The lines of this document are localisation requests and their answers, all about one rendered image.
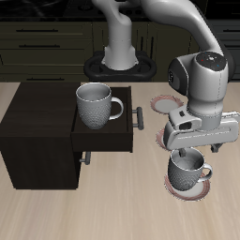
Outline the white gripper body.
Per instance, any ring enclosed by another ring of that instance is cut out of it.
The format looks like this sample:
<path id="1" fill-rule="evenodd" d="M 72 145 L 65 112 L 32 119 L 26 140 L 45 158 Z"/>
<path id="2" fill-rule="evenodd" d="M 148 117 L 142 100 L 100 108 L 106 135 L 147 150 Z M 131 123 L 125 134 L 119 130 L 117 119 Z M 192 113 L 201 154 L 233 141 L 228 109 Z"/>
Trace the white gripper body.
<path id="1" fill-rule="evenodd" d="M 239 124 L 239 112 L 224 112 L 220 125 L 213 130 L 176 130 L 168 122 L 164 129 L 163 142 L 168 150 L 235 142 Z"/>

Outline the grey porcelain mug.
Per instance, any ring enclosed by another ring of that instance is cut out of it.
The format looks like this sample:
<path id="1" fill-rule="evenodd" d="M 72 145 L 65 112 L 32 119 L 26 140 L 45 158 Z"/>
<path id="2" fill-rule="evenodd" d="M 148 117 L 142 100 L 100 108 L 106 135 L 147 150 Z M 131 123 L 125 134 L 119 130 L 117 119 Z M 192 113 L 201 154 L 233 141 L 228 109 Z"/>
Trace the grey porcelain mug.
<path id="1" fill-rule="evenodd" d="M 192 189 L 197 183 L 209 180 L 213 168 L 205 162 L 203 154 L 195 148 L 184 148 L 186 156 L 179 156 L 179 149 L 172 150 L 168 164 L 171 185 L 180 191 Z"/>
<path id="2" fill-rule="evenodd" d="M 101 129 L 110 120 L 119 118 L 124 111 L 123 102 L 112 96 L 111 88 L 101 82 L 89 82 L 76 90 L 79 116 L 90 129 Z M 120 105 L 120 112 L 111 115 L 112 103 Z"/>

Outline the white plate with red rim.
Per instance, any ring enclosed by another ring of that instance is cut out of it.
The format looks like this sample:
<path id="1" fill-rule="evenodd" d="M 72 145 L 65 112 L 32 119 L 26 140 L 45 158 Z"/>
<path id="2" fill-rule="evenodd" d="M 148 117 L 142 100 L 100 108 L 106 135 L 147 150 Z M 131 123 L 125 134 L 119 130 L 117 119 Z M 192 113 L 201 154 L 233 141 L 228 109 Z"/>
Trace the white plate with red rim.
<path id="1" fill-rule="evenodd" d="M 184 103 L 178 98 L 171 95 L 160 95 L 150 101 L 153 111 L 161 114 L 168 114 L 170 111 L 182 107 Z"/>
<path id="2" fill-rule="evenodd" d="M 187 202 L 200 201 L 204 199 L 210 191 L 209 180 L 197 183 L 192 189 L 187 191 L 177 190 L 171 185 L 168 174 L 165 174 L 164 176 L 164 185 L 168 192 L 172 194 L 175 198 Z"/>
<path id="3" fill-rule="evenodd" d="M 164 135 L 164 129 L 162 128 L 159 130 L 156 134 L 156 143 L 158 146 L 160 146 L 163 150 L 167 151 L 167 148 L 163 142 L 163 135 Z"/>

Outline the dark wooden cabinet drawer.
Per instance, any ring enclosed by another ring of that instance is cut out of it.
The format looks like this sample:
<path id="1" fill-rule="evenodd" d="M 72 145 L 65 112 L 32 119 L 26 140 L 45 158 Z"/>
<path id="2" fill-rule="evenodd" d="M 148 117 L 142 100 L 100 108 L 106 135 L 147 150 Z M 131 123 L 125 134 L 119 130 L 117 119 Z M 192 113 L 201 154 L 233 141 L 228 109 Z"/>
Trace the dark wooden cabinet drawer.
<path id="1" fill-rule="evenodd" d="M 99 130 L 87 127 L 75 112 L 71 141 L 75 152 L 131 152 L 133 147 L 133 120 L 131 87 L 112 87 L 112 95 L 124 104 L 123 114 Z"/>

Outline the dark wooden cabinet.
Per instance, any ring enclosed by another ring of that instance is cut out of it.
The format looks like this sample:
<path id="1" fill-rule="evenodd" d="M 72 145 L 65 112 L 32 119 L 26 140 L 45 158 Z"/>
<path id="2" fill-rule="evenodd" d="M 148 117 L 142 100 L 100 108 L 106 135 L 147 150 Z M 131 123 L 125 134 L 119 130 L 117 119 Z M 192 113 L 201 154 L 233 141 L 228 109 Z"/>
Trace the dark wooden cabinet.
<path id="1" fill-rule="evenodd" d="M 23 82 L 0 123 L 0 153 L 16 189 L 75 189 L 81 154 L 71 130 L 77 82 Z"/>

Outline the dark kitchen cupboards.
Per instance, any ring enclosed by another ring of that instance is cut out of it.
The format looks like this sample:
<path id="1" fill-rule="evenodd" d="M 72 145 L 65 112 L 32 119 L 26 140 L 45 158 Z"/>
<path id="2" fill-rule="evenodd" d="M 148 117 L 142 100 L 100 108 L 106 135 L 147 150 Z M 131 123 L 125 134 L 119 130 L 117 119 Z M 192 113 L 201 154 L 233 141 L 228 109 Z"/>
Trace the dark kitchen cupboards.
<path id="1" fill-rule="evenodd" d="M 0 22 L 0 82 L 86 82 L 83 65 L 107 47 L 105 22 Z M 157 64 L 154 82 L 167 80 L 168 65 L 199 46 L 184 29 L 134 22 L 131 42 Z"/>

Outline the black marble countertop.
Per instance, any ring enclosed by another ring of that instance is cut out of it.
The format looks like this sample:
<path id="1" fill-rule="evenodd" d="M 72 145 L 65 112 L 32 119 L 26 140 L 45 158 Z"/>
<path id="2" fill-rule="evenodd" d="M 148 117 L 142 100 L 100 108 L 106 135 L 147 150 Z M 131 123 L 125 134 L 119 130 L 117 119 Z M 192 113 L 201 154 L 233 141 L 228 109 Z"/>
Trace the black marble countertop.
<path id="1" fill-rule="evenodd" d="M 208 20 L 240 20 L 240 0 L 190 0 Z M 0 22 L 105 22 L 92 0 L 0 0 Z"/>

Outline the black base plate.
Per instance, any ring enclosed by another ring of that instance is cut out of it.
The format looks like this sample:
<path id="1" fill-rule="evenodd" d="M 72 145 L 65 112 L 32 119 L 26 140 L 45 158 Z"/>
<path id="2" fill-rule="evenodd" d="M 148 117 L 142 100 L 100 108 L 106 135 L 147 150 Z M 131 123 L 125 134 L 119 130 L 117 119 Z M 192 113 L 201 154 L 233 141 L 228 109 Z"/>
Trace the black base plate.
<path id="1" fill-rule="evenodd" d="M 104 56 L 104 51 L 96 51 L 84 63 L 83 71 L 90 82 L 150 82 L 157 73 L 156 63 L 144 51 L 136 51 L 139 63 L 127 70 L 113 70 L 106 67 L 102 64 Z"/>

